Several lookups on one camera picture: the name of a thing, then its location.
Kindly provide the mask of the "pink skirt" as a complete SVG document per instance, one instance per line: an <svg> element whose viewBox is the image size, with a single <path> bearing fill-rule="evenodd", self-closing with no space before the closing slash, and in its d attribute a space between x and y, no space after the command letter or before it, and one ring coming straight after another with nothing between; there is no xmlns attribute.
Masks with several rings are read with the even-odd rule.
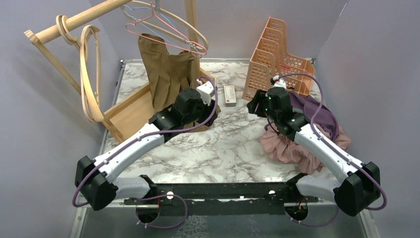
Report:
<svg viewBox="0 0 420 238"><path fill-rule="evenodd" d="M308 175L316 171L321 172L324 168L324 164L303 146L282 134L278 135L274 131L275 126L267 124L264 128L266 131L260 138L260 143L271 159L286 164L297 164L299 171Z"/></svg>

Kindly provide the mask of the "brown skirt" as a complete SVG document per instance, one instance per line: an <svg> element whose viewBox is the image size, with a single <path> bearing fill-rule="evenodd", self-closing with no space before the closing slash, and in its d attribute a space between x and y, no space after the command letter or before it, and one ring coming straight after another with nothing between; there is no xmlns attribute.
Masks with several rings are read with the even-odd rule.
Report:
<svg viewBox="0 0 420 238"><path fill-rule="evenodd" d="M200 70L197 58L191 52L181 51L171 55L164 39L147 33L141 34L138 46L147 72L155 113L172 105L182 89L197 88Z"/></svg>

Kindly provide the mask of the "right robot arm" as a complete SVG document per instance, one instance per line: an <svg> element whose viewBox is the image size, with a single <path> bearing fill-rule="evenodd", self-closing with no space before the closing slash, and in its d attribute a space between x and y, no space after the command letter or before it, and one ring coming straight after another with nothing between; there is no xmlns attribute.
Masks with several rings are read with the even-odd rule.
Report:
<svg viewBox="0 0 420 238"><path fill-rule="evenodd" d="M336 180L303 176L286 187L286 196L293 202L304 196L313 196L334 202L349 216L355 216L380 197L380 169L346 153L310 123L302 113L292 108L289 93L281 87L268 91L257 90L247 104L248 112L274 123L277 131L318 158L335 176Z"/></svg>

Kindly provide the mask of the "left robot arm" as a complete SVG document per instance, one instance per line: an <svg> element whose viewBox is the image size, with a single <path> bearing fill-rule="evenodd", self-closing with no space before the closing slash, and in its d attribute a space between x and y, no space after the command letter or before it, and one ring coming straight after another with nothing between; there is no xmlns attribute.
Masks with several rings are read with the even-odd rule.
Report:
<svg viewBox="0 0 420 238"><path fill-rule="evenodd" d="M113 200L128 198L129 185L118 185L118 176L137 159L171 138L210 126L216 119L217 88L183 89L173 104L155 113L138 132L111 151L91 159L77 161L72 198L74 207L90 205L95 211L107 207Z"/></svg>

